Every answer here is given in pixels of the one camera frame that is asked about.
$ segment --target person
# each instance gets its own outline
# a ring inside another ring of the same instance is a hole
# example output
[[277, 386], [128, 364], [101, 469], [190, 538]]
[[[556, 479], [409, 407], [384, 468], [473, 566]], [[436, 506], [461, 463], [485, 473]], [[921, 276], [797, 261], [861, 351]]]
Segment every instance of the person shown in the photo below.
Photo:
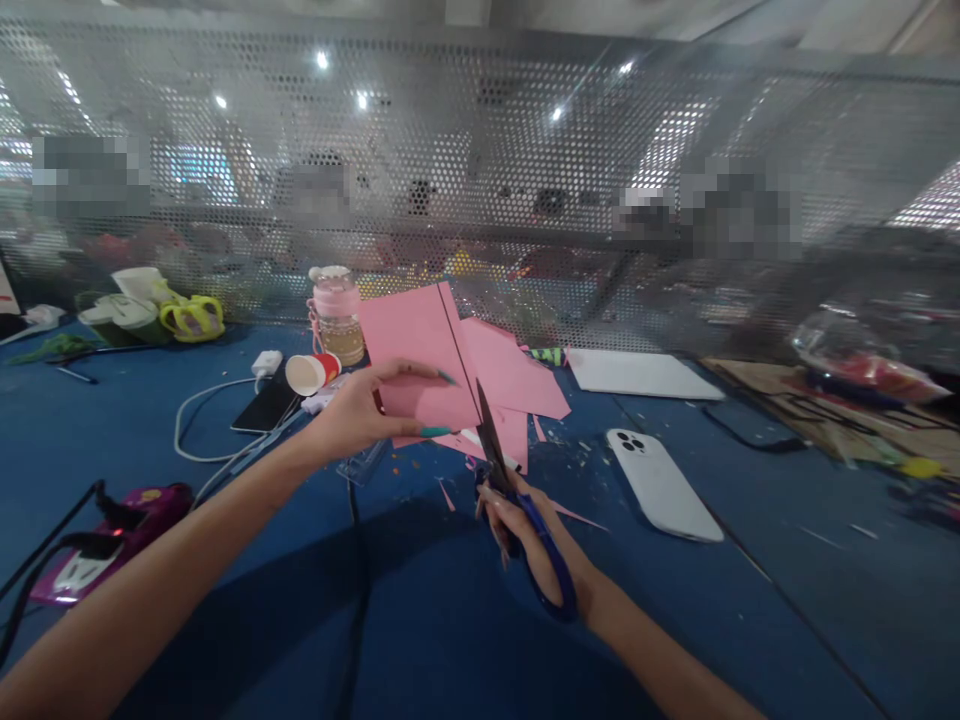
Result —
[[[384, 438], [437, 434], [440, 429], [424, 428], [412, 418], [379, 412], [374, 391], [400, 375], [440, 377], [436, 369], [408, 360], [353, 373], [307, 427], [168, 530], [41, 637], [0, 682], [0, 717], [109, 716], [220, 575], [310, 475]], [[549, 525], [570, 567], [587, 627], [667, 716], [762, 717], [590, 562], [543, 492], [518, 475], [513, 479], [521, 492], [532, 495]], [[502, 533], [507, 527], [516, 534], [540, 586], [559, 602], [556, 576], [526, 515], [489, 487], [481, 488], [481, 497], [491, 529]], [[145, 617], [151, 621], [144, 623]], [[92, 647], [95, 656], [89, 653]]]

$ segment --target white notebook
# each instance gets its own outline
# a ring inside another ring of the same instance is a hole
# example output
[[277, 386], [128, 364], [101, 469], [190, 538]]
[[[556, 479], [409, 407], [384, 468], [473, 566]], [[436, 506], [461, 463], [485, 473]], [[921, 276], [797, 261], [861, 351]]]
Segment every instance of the white notebook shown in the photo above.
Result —
[[672, 355], [571, 350], [567, 356], [581, 390], [685, 400], [723, 400], [724, 394]]

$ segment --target pink paper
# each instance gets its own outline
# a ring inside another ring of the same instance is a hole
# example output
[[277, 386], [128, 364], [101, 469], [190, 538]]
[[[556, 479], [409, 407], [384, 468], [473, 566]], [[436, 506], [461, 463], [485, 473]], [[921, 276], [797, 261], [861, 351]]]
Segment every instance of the pink paper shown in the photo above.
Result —
[[510, 332], [509, 330], [504, 330], [503, 328], [498, 328], [496, 325], [491, 325], [490, 323], [486, 323], [486, 322], [484, 322], [483, 320], [481, 320], [480, 318], [469, 317], [469, 318], [464, 318], [464, 319], [461, 320], [460, 322], [462, 322], [462, 323], [476, 323], [476, 324], [478, 324], [478, 325], [482, 325], [482, 326], [485, 327], [487, 330], [491, 330], [492, 332], [495, 332], [495, 333], [500, 333], [500, 334], [503, 335], [505, 338], [507, 338], [508, 340], [510, 340], [510, 342], [512, 342], [514, 345], [517, 344], [517, 336], [514, 335], [512, 332]]
[[443, 490], [443, 496], [447, 499], [447, 508], [449, 508], [450, 512], [456, 512], [457, 508], [454, 507], [453, 500], [451, 500], [450, 496], [447, 495], [447, 489], [443, 486], [443, 480], [437, 480], [437, 482], [440, 483], [440, 489]]
[[[520, 474], [526, 475], [529, 458], [527, 414], [506, 408], [490, 408], [490, 412], [493, 415], [493, 426], [497, 429], [497, 437], [500, 439], [500, 450], [516, 460], [520, 464]], [[464, 455], [486, 460], [483, 448], [470, 442], [463, 435], [444, 435], [434, 438], [433, 441], [438, 445], [462, 452]]]
[[533, 429], [537, 431], [537, 440], [546, 442], [547, 436], [543, 434], [543, 428], [540, 427], [540, 420], [536, 415], [533, 416]]
[[570, 414], [553, 372], [532, 362], [502, 330], [467, 321], [461, 323], [461, 328], [491, 407], [497, 405], [556, 420]]
[[556, 510], [556, 511], [557, 511], [558, 513], [560, 513], [561, 515], [566, 515], [567, 517], [572, 517], [574, 520], [579, 520], [580, 522], [585, 522], [587, 525], [593, 525], [593, 526], [596, 527], [596, 528], [600, 528], [601, 530], [604, 530], [605, 532], [610, 532], [610, 531], [607, 530], [607, 528], [605, 528], [603, 525], [597, 525], [595, 522], [593, 522], [593, 520], [587, 520], [585, 517], [583, 517], [583, 516], [581, 516], [581, 515], [577, 515], [575, 512], [570, 512], [570, 511], [567, 510], [563, 505], [561, 505], [560, 503], [558, 503], [556, 500], [551, 500], [551, 501], [550, 501], [550, 504], [553, 506], [553, 509]]
[[[389, 380], [380, 388], [388, 415], [414, 417], [428, 427], [454, 431], [475, 427], [480, 422], [471, 394], [476, 373], [462, 337], [449, 283], [362, 302], [360, 326], [371, 363], [396, 357], [417, 360], [443, 370], [457, 381], [453, 386], [441, 378], [427, 380], [411, 375]], [[398, 439], [394, 447], [412, 442], [419, 440]]]

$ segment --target fingernail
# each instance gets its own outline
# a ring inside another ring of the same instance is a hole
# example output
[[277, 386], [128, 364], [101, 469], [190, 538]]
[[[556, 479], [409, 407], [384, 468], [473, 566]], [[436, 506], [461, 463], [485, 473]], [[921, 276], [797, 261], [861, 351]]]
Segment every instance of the fingernail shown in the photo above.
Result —
[[450, 432], [450, 428], [424, 428], [420, 431], [420, 437], [440, 437], [449, 435]]

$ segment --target blue tablecloth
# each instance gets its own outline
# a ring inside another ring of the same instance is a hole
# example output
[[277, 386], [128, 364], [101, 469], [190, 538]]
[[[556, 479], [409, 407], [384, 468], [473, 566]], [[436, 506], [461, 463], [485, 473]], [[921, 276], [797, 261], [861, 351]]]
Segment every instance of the blue tablecloth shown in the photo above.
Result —
[[[0, 360], [38, 344], [4, 348]], [[0, 576], [97, 478], [118, 496], [177, 481], [198, 488], [217, 466], [174, 453], [179, 404], [211, 385], [249, 377], [260, 350], [308, 348], [309, 336], [299, 329], [232, 327], [216, 344], [76, 363], [101, 381], [95, 386], [42, 364], [0, 368]], [[610, 529], [568, 523], [595, 563], [685, 647], [771, 717], [882, 717], [818, 633], [898, 717], [952, 711], [939, 703], [955, 703], [956, 691], [944, 689], [930, 704], [921, 692], [929, 684], [919, 676], [931, 670], [924, 642], [952, 637], [940, 623], [944, 601], [956, 598], [955, 538], [895, 515], [872, 473], [838, 470], [814, 451], [751, 453], [683, 401], [583, 393], [569, 371], [557, 376], [573, 412], [562, 423], [542, 420], [553, 442], [536, 443], [530, 428], [529, 479]], [[246, 444], [249, 437], [229, 425], [252, 390], [240, 385], [203, 403], [186, 449], [219, 455]], [[613, 427], [659, 433], [781, 590], [732, 540], [701, 545], [654, 530], [605, 447], [604, 433]], [[452, 481], [456, 513], [447, 510], [438, 478]], [[496, 547], [473, 520], [472, 475], [462, 455], [432, 443], [388, 452], [357, 495], [374, 585], [354, 717], [657, 716], [629, 673], [584, 628], [561, 627], [542, 612], [520, 565], [502, 572]], [[91, 507], [73, 527], [96, 521]], [[850, 522], [872, 527], [881, 540], [845, 531]], [[928, 597], [911, 609], [910, 627], [926, 635], [902, 638], [894, 646], [902, 655], [893, 657], [881, 638], [897, 632], [898, 618], [883, 614], [891, 607], [883, 598], [863, 597], [865, 576], [874, 589], [922, 580], [953, 595]], [[330, 716], [359, 587], [345, 481], [327, 468], [226, 573], [118, 717]], [[0, 612], [9, 606], [10, 598]], [[857, 609], [860, 616], [851, 620]], [[45, 609], [28, 617], [12, 659], [58, 615]], [[937, 647], [944, 651], [937, 656], [942, 677], [953, 663], [945, 646]], [[96, 648], [90, 657], [96, 661]]]

